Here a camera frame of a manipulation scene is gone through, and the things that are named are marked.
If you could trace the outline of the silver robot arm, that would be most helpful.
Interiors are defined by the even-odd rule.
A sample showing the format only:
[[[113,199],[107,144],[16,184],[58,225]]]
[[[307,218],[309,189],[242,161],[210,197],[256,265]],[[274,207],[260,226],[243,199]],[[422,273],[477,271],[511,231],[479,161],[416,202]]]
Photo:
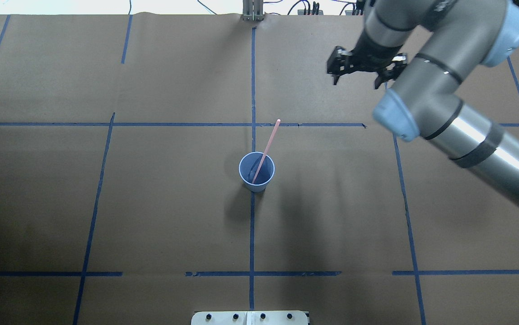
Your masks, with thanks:
[[[369,0],[354,49],[336,46],[326,72],[393,80],[373,118],[394,136],[424,138],[519,206],[519,140],[457,97],[478,65],[494,67],[519,47],[511,0]]]

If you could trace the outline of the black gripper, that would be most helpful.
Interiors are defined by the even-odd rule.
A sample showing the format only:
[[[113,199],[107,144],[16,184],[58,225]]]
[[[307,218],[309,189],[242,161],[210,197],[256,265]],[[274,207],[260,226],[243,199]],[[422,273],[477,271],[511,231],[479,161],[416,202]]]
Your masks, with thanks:
[[[336,46],[326,61],[326,73],[333,78],[334,86],[337,85],[340,76],[354,72],[376,73],[374,88],[378,89],[381,84],[390,80],[397,80],[408,64],[406,53],[398,53],[391,61],[364,62],[356,55],[343,48]]]

